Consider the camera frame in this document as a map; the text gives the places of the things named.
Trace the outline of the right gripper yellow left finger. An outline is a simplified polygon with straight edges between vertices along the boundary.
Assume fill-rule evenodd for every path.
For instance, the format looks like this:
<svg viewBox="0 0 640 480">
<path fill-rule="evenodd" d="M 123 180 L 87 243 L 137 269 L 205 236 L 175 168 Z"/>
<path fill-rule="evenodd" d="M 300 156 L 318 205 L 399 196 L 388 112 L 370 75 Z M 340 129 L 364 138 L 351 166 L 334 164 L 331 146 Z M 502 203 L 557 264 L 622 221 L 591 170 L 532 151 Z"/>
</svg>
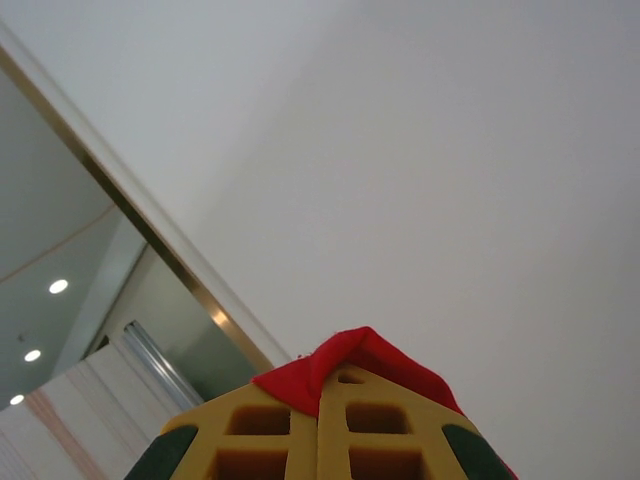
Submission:
<svg viewBox="0 0 640 480">
<path fill-rule="evenodd" d="M 172 418 L 128 479 L 314 479 L 317 420 L 251 384 Z"/>
</svg>

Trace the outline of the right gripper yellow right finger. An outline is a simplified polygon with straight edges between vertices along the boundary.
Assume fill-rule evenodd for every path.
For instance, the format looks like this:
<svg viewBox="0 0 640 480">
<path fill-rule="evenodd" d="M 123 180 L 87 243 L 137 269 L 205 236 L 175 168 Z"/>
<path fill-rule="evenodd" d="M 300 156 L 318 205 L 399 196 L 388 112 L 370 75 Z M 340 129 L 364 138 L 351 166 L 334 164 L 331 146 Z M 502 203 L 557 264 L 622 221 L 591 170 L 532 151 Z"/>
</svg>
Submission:
<svg viewBox="0 0 640 480">
<path fill-rule="evenodd" d="M 323 383 L 320 479 L 509 479 L 511 473 L 463 415 L 362 368 Z"/>
</svg>

